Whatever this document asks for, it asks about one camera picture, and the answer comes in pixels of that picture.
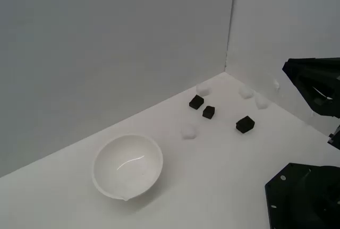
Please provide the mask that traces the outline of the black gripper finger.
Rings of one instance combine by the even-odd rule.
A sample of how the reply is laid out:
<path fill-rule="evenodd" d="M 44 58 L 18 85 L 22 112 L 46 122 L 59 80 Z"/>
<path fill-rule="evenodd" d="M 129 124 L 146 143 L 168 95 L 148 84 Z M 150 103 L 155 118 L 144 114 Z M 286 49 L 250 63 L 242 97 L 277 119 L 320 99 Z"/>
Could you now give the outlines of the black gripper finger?
<path fill-rule="evenodd" d="M 302 70 L 288 74 L 288 61 L 282 70 L 315 113 L 339 118 L 339 73 Z"/>
<path fill-rule="evenodd" d="M 288 74 L 298 74 L 302 70 L 321 70 L 339 73 L 339 57 L 333 58 L 290 58 Z"/>

